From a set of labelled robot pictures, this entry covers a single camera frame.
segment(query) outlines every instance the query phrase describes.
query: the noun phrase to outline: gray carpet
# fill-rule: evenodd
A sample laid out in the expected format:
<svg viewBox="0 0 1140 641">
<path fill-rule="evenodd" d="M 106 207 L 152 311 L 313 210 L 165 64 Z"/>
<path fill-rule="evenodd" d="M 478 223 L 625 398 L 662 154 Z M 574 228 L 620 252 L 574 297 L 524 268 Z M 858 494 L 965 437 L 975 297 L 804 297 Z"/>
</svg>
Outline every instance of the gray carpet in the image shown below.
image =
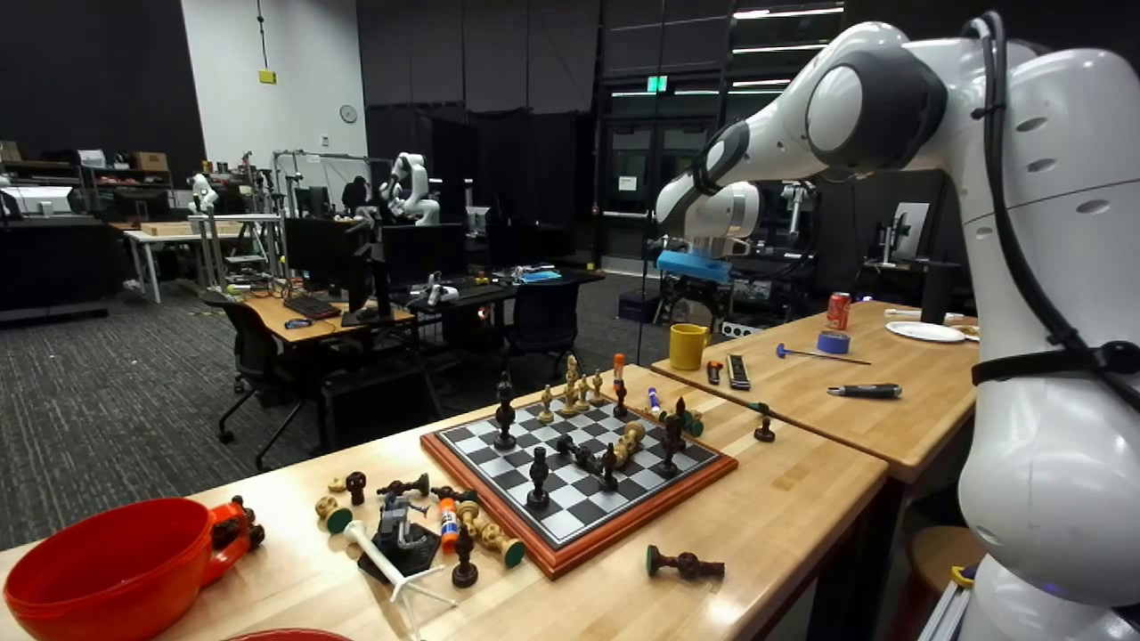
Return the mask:
<svg viewBox="0 0 1140 641">
<path fill-rule="evenodd" d="M 586 372 L 608 368 L 615 350 L 643 362 L 666 356 L 662 328 L 615 318 L 630 278 L 581 287 Z M 111 303 L 111 318 L 0 328 L 0 547 L 43 537 L 88 513 L 188 494 L 252 474 L 252 454 L 288 406 L 250 404 L 238 443 L 215 437 L 231 392 L 231 328 L 184 292 L 165 308 Z M 270 464 L 297 464 L 313 444 L 301 419 Z"/>
</svg>

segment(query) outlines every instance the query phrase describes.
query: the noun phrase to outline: cardboard box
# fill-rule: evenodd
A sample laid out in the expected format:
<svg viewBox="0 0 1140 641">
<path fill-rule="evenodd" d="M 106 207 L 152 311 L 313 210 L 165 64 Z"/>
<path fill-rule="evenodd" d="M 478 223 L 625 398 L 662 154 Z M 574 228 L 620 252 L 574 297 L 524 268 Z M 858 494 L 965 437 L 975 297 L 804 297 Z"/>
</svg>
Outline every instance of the cardboard box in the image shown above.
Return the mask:
<svg viewBox="0 0 1140 641">
<path fill-rule="evenodd" d="M 138 154 L 138 170 L 172 170 L 168 154 Z"/>
<path fill-rule="evenodd" d="M 0 163 L 17 163 L 22 160 L 22 145 L 12 139 L 0 139 Z"/>
</svg>

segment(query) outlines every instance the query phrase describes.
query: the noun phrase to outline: chair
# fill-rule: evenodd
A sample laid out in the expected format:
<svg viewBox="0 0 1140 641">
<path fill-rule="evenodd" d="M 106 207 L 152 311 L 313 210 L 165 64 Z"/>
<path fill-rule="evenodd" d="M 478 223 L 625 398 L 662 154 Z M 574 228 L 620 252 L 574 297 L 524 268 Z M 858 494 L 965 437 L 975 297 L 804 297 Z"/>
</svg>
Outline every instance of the chair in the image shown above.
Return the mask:
<svg viewBox="0 0 1140 641">
<path fill-rule="evenodd" d="M 297 360 L 286 353 L 275 338 L 275 332 L 258 318 L 258 311 L 231 303 L 231 299 L 212 299 L 212 308 L 224 311 L 229 325 L 234 328 L 234 389 L 243 397 L 219 416 L 219 443 L 234 443 L 229 419 L 260 392 L 286 392 L 297 398 L 281 426 L 260 444 L 252 457 L 258 469 L 265 469 L 265 457 L 277 444 L 277 437 L 288 431 L 288 423 L 301 416 L 301 411 L 321 397 L 321 372 L 313 372 L 308 360 Z"/>
<path fill-rule="evenodd" d="M 576 283 L 524 286 L 503 336 L 503 372 L 560 381 L 576 342 Z"/>
</svg>

